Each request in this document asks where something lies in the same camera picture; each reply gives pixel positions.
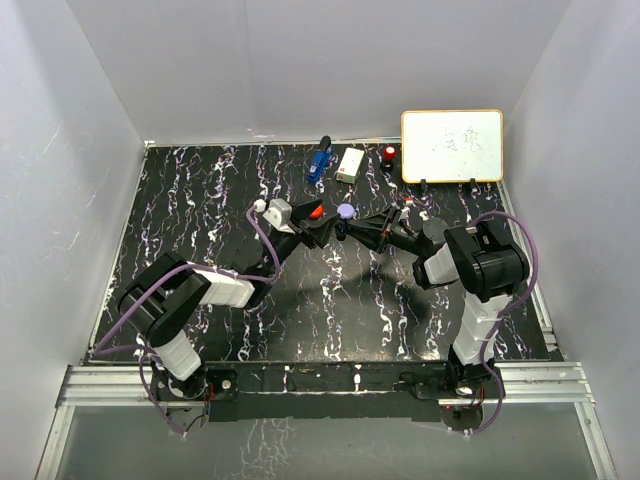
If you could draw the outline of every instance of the whiteboard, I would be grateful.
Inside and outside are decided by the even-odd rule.
[[[423,110],[402,114],[406,183],[502,179],[500,110]]]

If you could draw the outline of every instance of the red object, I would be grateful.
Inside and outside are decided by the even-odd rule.
[[[311,215],[309,215],[309,218],[312,218],[315,220],[317,218],[320,218],[323,213],[324,213],[324,208],[322,208],[322,205],[318,205],[318,208],[316,208],[313,212],[311,212]]]
[[[385,162],[391,163],[396,158],[396,149],[393,147],[387,147],[384,149],[384,155],[382,157]]]

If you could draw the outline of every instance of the whiteboard frame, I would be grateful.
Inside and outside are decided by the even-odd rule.
[[[477,109],[468,109],[468,110],[407,110],[402,114],[400,119],[401,124],[401,142],[402,142],[402,180],[405,183],[417,184],[420,181],[407,181],[404,176],[404,116],[407,113],[472,113],[472,112],[498,112],[500,114],[500,176],[498,178],[476,178],[474,179],[476,182],[499,182],[504,177],[504,115],[502,110],[498,108],[477,108]],[[426,179],[427,183],[469,183],[469,180],[460,180],[458,178],[452,180],[429,180]]]

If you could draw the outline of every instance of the blue object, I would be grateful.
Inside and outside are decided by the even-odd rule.
[[[356,209],[348,203],[343,203],[338,207],[338,215],[343,220],[351,220],[356,213]]]
[[[322,172],[326,168],[329,163],[329,159],[333,155],[333,147],[331,146],[331,137],[325,135],[320,140],[320,144],[318,145],[318,149],[316,150],[315,155],[313,156],[313,160],[311,161],[311,166],[309,167],[309,174],[307,175],[307,180],[310,182],[317,182],[320,180],[320,176]]]

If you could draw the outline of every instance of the red light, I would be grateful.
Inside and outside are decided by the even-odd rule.
[[[387,147],[384,149],[383,159],[385,162],[392,162],[396,157],[396,149],[393,147]]]

